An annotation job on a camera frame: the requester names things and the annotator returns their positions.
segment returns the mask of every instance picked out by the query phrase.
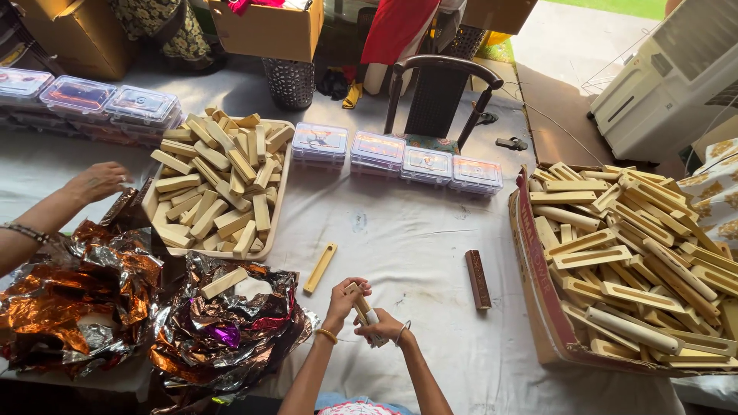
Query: beige plastic tray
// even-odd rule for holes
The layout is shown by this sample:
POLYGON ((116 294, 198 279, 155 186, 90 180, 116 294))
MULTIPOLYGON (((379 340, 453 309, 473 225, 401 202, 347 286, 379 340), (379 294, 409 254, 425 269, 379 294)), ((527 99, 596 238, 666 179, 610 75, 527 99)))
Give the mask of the beige plastic tray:
MULTIPOLYGON (((294 128, 294 124, 283 121, 283 120, 262 120, 266 122, 274 122, 274 123, 282 123, 287 126, 291 126, 294 128)), ((284 154, 284 165, 282 166, 282 180, 279 184, 279 189, 277 190, 277 201, 275 203, 275 209, 274 213, 272 214, 272 229, 269 231, 269 236, 266 237, 266 243, 264 243, 264 249, 262 249, 260 252, 257 253, 250 253, 249 255, 246 255, 245 261, 263 261, 268 255, 269 252, 272 250, 272 246, 274 246, 275 243, 275 236, 277 235, 277 225, 279 223, 279 213, 282 210, 282 200, 284 199, 284 191, 287 189, 287 176, 289 175, 289 163, 292 160, 292 142, 287 143, 287 151, 285 151, 284 154)), ((160 165, 159 169, 156 171, 156 175, 154 176, 154 182, 156 182, 159 177, 162 174, 162 168, 164 166, 160 165)), ((154 186, 149 187, 148 193, 146 193, 146 196, 143 198, 143 208, 146 212, 146 216, 148 216, 148 220, 154 220, 154 213, 156 212, 156 206, 159 204, 159 192, 156 190, 154 186)), ((185 256, 187 254, 187 249, 184 248, 167 248, 169 250, 169 253, 174 256, 185 256)), ((220 252, 220 251, 206 251, 206 250, 196 250, 197 252, 203 253, 205 255, 211 256, 213 258, 222 258, 222 259, 234 259, 236 261, 240 261, 240 258, 236 258, 233 253, 230 252, 220 252)))

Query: foil wrapper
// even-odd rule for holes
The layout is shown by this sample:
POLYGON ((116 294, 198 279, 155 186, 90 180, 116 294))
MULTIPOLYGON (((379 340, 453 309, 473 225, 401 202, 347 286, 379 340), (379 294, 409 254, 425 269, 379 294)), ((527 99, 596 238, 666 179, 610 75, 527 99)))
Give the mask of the foil wrapper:
POLYGON ((163 261, 151 254, 149 227, 125 226, 134 217, 146 222, 138 193, 124 192, 100 224, 85 220, 70 237, 54 235, 11 273, 0 293, 10 370, 61 370, 74 379, 151 344, 163 261))
POLYGON ((203 401, 230 403, 276 372, 320 320, 295 301, 297 273, 257 263, 235 263, 190 251, 179 291, 154 317, 149 357, 176 404, 152 414, 187 413, 203 401), (231 287, 210 300, 199 290, 243 267, 268 282, 272 294, 246 299, 231 287))

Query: cardboard box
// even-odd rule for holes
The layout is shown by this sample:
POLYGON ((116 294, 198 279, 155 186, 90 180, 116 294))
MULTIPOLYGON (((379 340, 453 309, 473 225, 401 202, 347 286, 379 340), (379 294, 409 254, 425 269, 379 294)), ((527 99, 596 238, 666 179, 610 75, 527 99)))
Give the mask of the cardboard box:
POLYGON ((138 53, 107 1, 77 0, 52 20, 21 21, 70 75, 121 80, 138 53))
POLYGON ((23 10, 24 17, 54 20, 61 12, 74 3, 75 0, 15 0, 23 10))
POLYGON ((516 184, 517 190, 510 195, 508 201, 510 225, 520 266, 525 308, 528 310, 539 363, 581 363, 660 377, 734 374, 726 371, 680 370, 640 360, 615 359, 596 354, 583 346, 574 334, 569 317, 561 310, 559 296, 548 273, 543 245, 538 239, 531 201, 528 198, 528 171, 525 167, 520 171, 516 184))
POLYGON ((517 35, 538 0, 468 0, 461 24, 517 35))
POLYGON ((307 11, 252 4, 243 16, 225 1, 207 3, 226 52, 312 62, 323 28, 322 1, 314 0, 307 11))

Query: bangle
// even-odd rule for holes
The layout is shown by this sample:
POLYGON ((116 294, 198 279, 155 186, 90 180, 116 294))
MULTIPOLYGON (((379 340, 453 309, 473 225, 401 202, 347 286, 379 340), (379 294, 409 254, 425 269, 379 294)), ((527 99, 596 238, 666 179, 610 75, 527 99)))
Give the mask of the bangle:
POLYGON ((29 238, 35 239, 40 244, 46 244, 51 237, 47 233, 38 232, 37 230, 33 230, 28 226, 23 226, 22 224, 18 224, 15 222, 6 222, 4 224, 0 224, 0 228, 14 230, 15 232, 21 233, 25 236, 28 236, 29 238))
POLYGON ((333 342, 333 344, 338 344, 338 338, 336 338, 336 335, 334 335, 333 333, 329 332, 328 330, 326 330, 326 329, 318 329, 318 330, 315 330, 315 332, 316 333, 320 333, 322 335, 328 336, 328 338, 331 339, 331 341, 333 342))
POLYGON ((397 334, 397 340, 395 340, 395 347, 400 346, 400 336, 402 336, 402 331, 405 329, 410 330, 410 326, 412 326, 413 322, 411 320, 408 320, 405 322, 405 324, 402 325, 402 328, 400 329, 400 332, 397 334))

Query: human hand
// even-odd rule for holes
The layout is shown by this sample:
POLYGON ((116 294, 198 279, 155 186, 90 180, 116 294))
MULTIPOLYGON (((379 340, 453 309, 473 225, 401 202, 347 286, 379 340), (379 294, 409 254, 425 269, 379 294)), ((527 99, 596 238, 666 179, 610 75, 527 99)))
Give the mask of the human hand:
POLYGON ((79 200, 83 205, 99 202, 106 197, 125 190, 121 183, 133 183, 131 173, 116 162, 104 162, 92 167, 69 180, 62 191, 68 197, 79 200))
POLYGON ((333 287, 331 291, 331 304, 328 306, 328 312, 325 314, 323 328, 334 335, 338 335, 338 332, 343 329, 343 321, 351 309, 353 309, 354 301, 360 295, 364 295, 365 297, 371 295, 371 285, 364 278, 346 278, 333 287), (352 282, 355 282, 359 286, 359 291, 350 295, 344 295, 343 290, 351 285, 352 282))
MULTIPOLYGON (((400 335, 400 330, 402 330, 404 324, 395 320, 395 318, 392 317, 390 313, 386 312, 384 309, 373 310, 376 313, 379 322, 377 324, 370 324, 369 326, 356 328, 354 329, 354 333, 359 336, 366 337, 369 344, 371 344, 371 340, 368 337, 369 335, 378 335, 384 337, 385 339, 397 340, 397 337, 400 335)), ((356 326, 358 324, 359 316, 356 316, 356 319, 354 319, 354 325, 356 326)))

